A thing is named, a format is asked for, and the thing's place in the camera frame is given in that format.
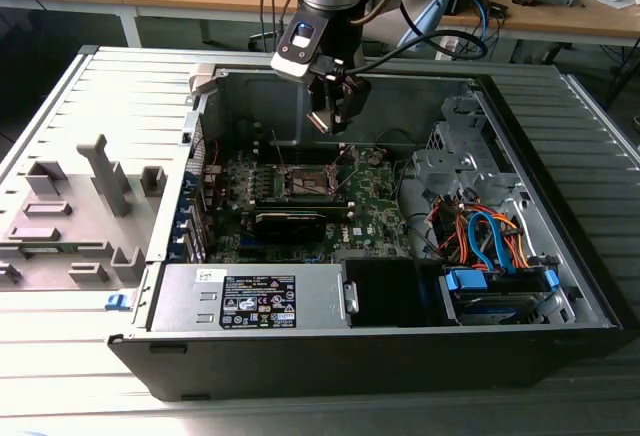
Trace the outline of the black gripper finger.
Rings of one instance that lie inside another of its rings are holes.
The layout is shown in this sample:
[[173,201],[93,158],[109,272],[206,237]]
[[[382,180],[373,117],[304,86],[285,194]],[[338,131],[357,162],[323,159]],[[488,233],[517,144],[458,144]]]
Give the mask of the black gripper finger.
[[351,119],[359,115],[371,92],[371,83],[359,76],[347,76],[329,84],[331,133],[344,132]]
[[322,111],[326,108],[325,80],[315,76],[308,86],[310,108],[312,112]]

